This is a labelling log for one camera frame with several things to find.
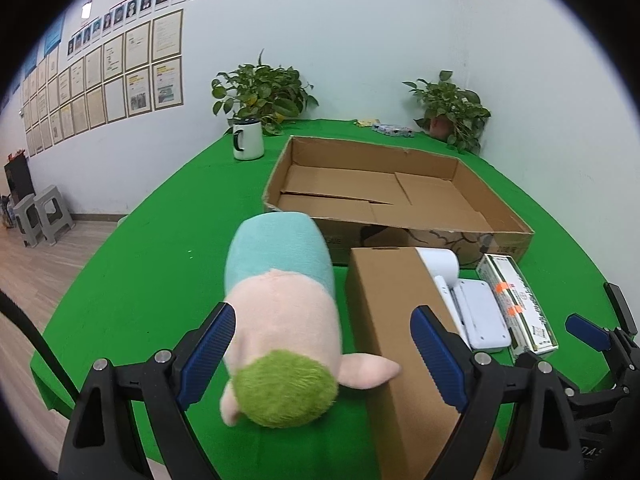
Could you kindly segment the grey plastic stool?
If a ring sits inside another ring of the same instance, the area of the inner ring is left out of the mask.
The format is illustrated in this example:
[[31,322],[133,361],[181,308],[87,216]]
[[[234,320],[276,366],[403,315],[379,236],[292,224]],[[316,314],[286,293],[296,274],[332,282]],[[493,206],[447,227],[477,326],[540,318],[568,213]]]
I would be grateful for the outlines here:
[[75,222],[66,207],[65,200],[55,185],[47,186],[35,196],[43,236],[50,245],[56,244],[56,233],[63,228],[72,230]]
[[36,247],[42,233],[38,211],[35,206],[35,195],[28,194],[13,206],[16,225],[23,237],[26,247]]

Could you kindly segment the white handheld device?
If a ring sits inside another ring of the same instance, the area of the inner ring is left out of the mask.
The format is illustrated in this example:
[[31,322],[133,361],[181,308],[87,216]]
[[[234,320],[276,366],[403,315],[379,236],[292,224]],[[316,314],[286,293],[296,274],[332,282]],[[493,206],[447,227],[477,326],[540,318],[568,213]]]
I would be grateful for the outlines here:
[[431,275],[442,300],[444,300],[458,334],[468,346],[468,336],[466,336],[459,309],[451,293],[454,285],[457,285],[459,281],[460,268],[457,256],[451,250],[444,248],[417,247],[416,252],[428,274]]

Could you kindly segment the white enamel mug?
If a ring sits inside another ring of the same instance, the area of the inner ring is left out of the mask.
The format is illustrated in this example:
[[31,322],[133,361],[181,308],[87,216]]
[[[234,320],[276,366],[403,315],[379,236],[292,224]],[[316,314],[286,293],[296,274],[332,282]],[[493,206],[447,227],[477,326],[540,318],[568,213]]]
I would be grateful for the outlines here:
[[265,154],[262,123],[258,119],[239,119],[232,127],[233,156],[236,160],[255,160]]

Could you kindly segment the green table cloth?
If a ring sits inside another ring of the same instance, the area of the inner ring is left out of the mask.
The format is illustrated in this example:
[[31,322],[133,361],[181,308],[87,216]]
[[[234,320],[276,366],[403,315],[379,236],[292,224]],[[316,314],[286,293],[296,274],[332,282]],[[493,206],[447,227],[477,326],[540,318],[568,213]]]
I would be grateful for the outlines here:
[[[66,372],[81,384],[93,362],[146,360],[199,326],[224,296],[231,237],[262,211],[262,190],[286,136],[270,136],[263,158],[238,162],[221,139],[187,162],[129,215],[90,259],[50,319],[44,336]],[[462,160],[534,231],[521,269],[559,341],[550,360],[579,387],[592,389],[605,360],[570,336],[565,319],[579,313],[613,327],[604,278],[562,226],[483,159]],[[366,397],[344,391],[326,416],[292,430],[250,422],[224,426],[218,370],[190,422],[226,479],[374,479],[378,476]]]

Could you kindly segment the left potted green plant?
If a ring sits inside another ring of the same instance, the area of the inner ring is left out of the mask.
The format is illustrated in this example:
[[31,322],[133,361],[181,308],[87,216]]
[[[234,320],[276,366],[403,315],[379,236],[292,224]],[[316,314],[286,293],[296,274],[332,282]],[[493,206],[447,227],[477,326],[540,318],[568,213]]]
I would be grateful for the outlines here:
[[278,136],[285,122],[319,106],[312,90],[314,86],[303,81],[296,68],[266,64],[260,54],[256,63],[216,75],[210,83],[212,112],[226,118],[225,134],[242,122],[259,122],[267,136]]

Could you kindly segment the large open cardboard tray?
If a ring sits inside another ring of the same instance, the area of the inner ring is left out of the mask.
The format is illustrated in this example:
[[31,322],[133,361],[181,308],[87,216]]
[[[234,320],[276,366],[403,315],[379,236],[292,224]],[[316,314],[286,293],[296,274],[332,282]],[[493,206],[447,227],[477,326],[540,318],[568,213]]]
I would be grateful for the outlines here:
[[262,203],[308,214],[341,266],[354,248],[429,247],[473,269],[486,254],[521,259],[534,236],[460,159],[351,140],[291,136]]

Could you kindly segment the yellow small item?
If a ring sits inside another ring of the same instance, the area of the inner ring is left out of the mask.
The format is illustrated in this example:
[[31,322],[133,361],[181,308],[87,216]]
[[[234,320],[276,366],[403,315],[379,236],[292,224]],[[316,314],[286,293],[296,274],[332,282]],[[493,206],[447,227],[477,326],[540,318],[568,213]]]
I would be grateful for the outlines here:
[[354,124],[359,128],[372,128],[380,124],[378,119],[356,119]]

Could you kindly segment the right potted green plant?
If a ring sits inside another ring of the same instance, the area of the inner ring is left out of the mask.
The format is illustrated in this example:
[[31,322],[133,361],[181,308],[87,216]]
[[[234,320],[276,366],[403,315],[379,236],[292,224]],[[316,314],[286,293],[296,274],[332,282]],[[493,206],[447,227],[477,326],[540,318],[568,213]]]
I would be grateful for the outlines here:
[[478,153],[491,111],[476,92],[455,84],[453,74],[452,70],[441,70],[436,81],[404,81],[422,110],[414,122],[458,152]]

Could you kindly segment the white flat rectangular case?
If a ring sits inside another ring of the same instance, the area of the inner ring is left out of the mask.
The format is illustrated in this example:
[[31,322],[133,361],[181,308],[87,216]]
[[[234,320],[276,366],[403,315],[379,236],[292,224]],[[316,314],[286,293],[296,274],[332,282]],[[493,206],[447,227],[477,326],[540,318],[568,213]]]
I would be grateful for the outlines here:
[[452,296],[473,350],[491,353],[510,346],[508,326],[486,282],[459,278]]

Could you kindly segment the narrow brown cardboard box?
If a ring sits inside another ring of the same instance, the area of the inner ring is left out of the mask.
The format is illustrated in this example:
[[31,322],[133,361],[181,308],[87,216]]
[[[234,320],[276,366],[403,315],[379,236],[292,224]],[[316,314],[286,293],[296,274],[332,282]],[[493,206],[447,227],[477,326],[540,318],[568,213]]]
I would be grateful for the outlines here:
[[401,374],[366,392],[383,479],[423,479],[459,418],[445,404],[410,334],[413,309],[427,304],[456,329],[414,248],[354,248],[345,283],[356,349],[400,364]]

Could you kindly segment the white green medicine box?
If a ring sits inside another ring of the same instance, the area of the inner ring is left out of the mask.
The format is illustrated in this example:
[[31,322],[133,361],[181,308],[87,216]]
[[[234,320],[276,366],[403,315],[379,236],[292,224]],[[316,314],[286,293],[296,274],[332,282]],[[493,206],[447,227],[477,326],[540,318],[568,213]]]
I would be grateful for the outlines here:
[[511,336],[513,359],[525,351],[543,356],[559,348],[548,318],[512,257],[485,254],[476,273],[498,302]]

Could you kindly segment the pink plush toy green hair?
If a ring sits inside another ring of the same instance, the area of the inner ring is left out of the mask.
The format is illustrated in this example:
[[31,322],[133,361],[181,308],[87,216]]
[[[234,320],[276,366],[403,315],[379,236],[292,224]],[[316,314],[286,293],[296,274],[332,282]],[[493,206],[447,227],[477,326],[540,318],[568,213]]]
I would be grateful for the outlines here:
[[235,332],[224,354],[229,379],[219,408],[229,427],[246,417],[267,428],[309,424],[338,390],[369,390],[398,363],[342,347],[333,264],[316,222],[296,211],[243,221],[224,267]]

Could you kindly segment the black monitor screen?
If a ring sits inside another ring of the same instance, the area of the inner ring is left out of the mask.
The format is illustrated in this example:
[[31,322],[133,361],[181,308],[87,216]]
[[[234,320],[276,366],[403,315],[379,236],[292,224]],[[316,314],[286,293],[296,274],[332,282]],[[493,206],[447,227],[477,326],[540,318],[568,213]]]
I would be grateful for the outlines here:
[[13,156],[4,165],[4,172],[14,204],[19,203],[27,195],[35,194],[28,159],[24,152]]

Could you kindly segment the small colourful packet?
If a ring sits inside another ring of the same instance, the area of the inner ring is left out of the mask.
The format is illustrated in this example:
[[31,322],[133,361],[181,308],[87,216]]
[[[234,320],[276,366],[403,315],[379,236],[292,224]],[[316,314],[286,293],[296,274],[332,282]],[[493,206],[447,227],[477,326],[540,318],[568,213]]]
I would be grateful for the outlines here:
[[371,126],[371,129],[378,133],[384,134],[384,136],[401,136],[402,138],[414,137],[414,131],[411,128],[407,128],[407,127],[374,124]]

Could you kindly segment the potted green plant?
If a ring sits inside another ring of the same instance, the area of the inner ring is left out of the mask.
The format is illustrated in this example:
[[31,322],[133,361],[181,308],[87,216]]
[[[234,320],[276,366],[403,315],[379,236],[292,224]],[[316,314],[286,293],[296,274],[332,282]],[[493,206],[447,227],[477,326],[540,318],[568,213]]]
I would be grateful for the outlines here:
[[422,110],[414,122],[458,152],[478,153],[491,111],[476,92],[455,84],[453,74],[452,70],[441,70],[436,81],[404,81]]
[[303,81],[296,68],[266,64],[260,54],[256,63],[216,75],[210,83],[212,112],[226,118],[225,134],[242,122],[259,122],[267,136],[278,136],[285,122],[319,106],[312,90],[314,86]]

